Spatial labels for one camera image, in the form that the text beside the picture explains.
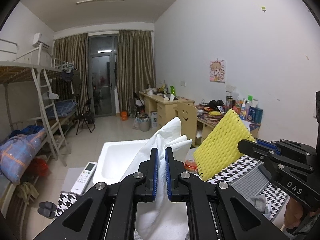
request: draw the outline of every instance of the metal screw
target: metal screw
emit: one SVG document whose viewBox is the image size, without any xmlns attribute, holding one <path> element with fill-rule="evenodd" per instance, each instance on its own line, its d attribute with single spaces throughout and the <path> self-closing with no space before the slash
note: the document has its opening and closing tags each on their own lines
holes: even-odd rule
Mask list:
<svg viewBox="0 0 320 240">
<path fill-rule="evenodd" d="M 96 189 L 100 190 L 100 189 L 104 189 L 106 187 L 106 184 L 104 182 L 98 182 L 96 184 Z"/>
<path fill-rule="evenodd" d="M 184 178 L 184 179 L 188 179 L 188 178 L 190 178 L 190 173 L 189 172 L 182 172 L 181 174 L 180 174 L 180 176 L 182 177 L 182 178 Z"/>
<path fill-rule="evenodd" d="M 224 181 L 220 182 L 220 183 L 218 184 L 218 186 L 219 186 L 219 188 L 221 188 L 221 189 L 226 189 L 226 188 L 229 187 L 228 183 L 226 183 L 226 182 L 224 182 Z"/>
<path fill-rule="evenodd" d="M 133 177 L 135 177 L 136 179 L 141 179 L 143 177 L 143 173 L 138 171 L 133 174 Z"/>
</svg>

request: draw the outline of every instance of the door frame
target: door frame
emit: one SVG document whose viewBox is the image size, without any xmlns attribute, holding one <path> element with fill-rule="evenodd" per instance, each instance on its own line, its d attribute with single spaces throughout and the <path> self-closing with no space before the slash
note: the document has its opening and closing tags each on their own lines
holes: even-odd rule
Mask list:
<svg viewBox="0 0 320 240">
<path fill-rule="evenodd" d="M 106 37 L 106 36 L 112 36 L 112 52 L 102 52 L 102 53 L 91 53 L 91 39 L 92 38 L 100 38 L 100 37 Z M 91 100 L 91 112 L 94 113 L 95 117 L 103 117 L 103 116 L 110 116 L 110 115 L 116 115 L 116 102 L 115 102 L 115 87 L 116 87 L 116 51 L 114 51 L 114 45 L 115 45 L 115 36 L 116 34 L 103 34 L 103 35 L 95 35 L 95 36 L 89 36 L 89 44 L 88 44 L 88 88 L 89 88 L 89 95 L 92 98 Z M 94 57 L 103 57 L 103 56 L 109 56 L 110 57 L 110 85 L 112 86 L 110 93 L 111 93 L 111 108 L 112 113 L 109 114 L 96 114 L 94 109 L 94 100 L 93 100 L 93 87 L 92 87 L 92 59 Z"/>
</svg>

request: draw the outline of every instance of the remote control screen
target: remote control screen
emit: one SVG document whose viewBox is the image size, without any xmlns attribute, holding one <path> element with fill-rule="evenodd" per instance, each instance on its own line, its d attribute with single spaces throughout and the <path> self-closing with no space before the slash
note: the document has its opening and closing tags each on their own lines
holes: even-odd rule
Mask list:
<svg viewBox="0 0 320 240">
<path fill-rule="evenodd" d="M 86 171 L 91 171 L 94 167 L 94 163 L 89 163 L 88 166 L 85 168 Z"/>
</svg>

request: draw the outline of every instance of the anime picture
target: anime picture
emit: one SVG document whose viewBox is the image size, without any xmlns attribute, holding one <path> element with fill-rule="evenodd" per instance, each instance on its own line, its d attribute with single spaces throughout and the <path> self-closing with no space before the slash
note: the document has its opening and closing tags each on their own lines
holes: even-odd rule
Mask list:
<svg viewBox="0 0 320 240">
<path fill-rule="evenodd" d="M 210 61 L 210 81 L 226 81 L 226 62 L 225 60 Z"/>
</svg>

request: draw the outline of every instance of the remote control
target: remote control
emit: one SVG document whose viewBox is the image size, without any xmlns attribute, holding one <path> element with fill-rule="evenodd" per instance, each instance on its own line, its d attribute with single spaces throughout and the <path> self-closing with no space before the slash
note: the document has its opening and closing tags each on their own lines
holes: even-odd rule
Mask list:
<svg viewBox="0 0 320 240">
<path fill-rule="evenodd" d="M 84 170 L 81 172 L 78 179 L 74 183 L 71 189 L 72 193 L 82 195 L 85 187 L 87 186 L 89 180 L 91 179 L 91 176 L 94 174 L 97 164 L 98 163 L 88 162 L 87 166 L 84 168 Z"/>
</svg>

